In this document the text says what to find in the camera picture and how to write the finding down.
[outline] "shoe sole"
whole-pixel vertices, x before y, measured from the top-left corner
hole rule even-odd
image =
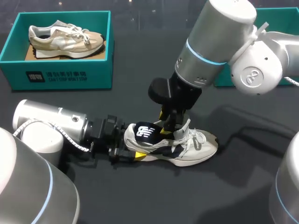
[[[105,45],[102,44],[101,46],[97,47],[96,49],[86,51],[86,52],[81,52],[81,53],[74,53],[74,52],[69,52],[69,51],[63,51],[63,50],[37,50],[34,49],[34,55],[38,59],[43,59],[43,58],[52,58],[52,57],[67,57],[70,59],[82,59],[82,58],[87,58],[93,55],[96,55],[100,52],[102,52],[105,49]]]
[[[196,165],[198,163],[201,163],[203,161],[210,159],[216,152],[217,151],[215,151],[213,154],[211,154],[205,158],[202,158],[200,160],[193,160],[193,161],[183,161],[183,160],[178,160],[178,159],[172,159],[172,158],[165,157],[163,155],[147,155],[144,159],[142,159],[140,161],[149,162],[149,161],[154,161],[154,160],[166,160],[166,161],[173,163],[177,167],[188,167],[188,166]]]

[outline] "shoe box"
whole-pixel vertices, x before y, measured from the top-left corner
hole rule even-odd
[[[256,27],[261,27],[265,22],[269,23],[266,28],[267,32],[276,31],[291,35],[299,35],[299,8],[257,8],[257,17],[255,21]],[[223,71],[219,74],[214,82],[216,87],[234,87],[231,81],[230,68],[226,64]],[[288,81],[282,79],[279,85],[292,85]]]
[[[84,59],[36,59],[29,26],[48,27],[57,20],[101,33],[105,50]],[[0,68],[15,91],[110,89],[113,62],[110,11],[19,13],[0,55]]]

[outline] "robotic arm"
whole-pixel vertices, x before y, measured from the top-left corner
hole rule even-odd
[[[253,24],[248,0],[208,0],[175,63],[170,79],[156,78],[149,97],[162,105],[162,132],[173,132],[228,63],[236,88],[249,95],[274,89],[282,77],[299,73],[299,36],[266,32]]]

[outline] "sneaker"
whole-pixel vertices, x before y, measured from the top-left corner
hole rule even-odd
[[[84,58],[104,49],[104,36],[57,20],[49,27],[29,27],[29,40],[37,58]]]
[[[142,161],[167,160],[179,167],[191,166],[212,157],[218,148],[217,139],[209,132],[189,129],[190,119],[171,134],[161,134],[158,123],[130,124],[124,141],[130,151],[146,154]]]

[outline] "white shoelace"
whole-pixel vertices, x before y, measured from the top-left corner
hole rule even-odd
[[[70,26],[71,32],[66,33],[65,35],[75,35],[77,38],[83,37],[83,41],[85,44],[90,44],[89,36],[85,34],[85,31],[89,31],[88,29],[82,29],[81,27],[77,27],[73,24],[68,24]]]
[[[194,130],[189,129],[188,135],[184,139],[179,141],[179,144],[187,142],[187,147],[183,150],[180,157],[183,157],[186,154],[186,152],[188,152],[193,141],[195,141],[195,144],[204,144],[206,142],[206,136],[203,133],[197,131],[195,128]]]

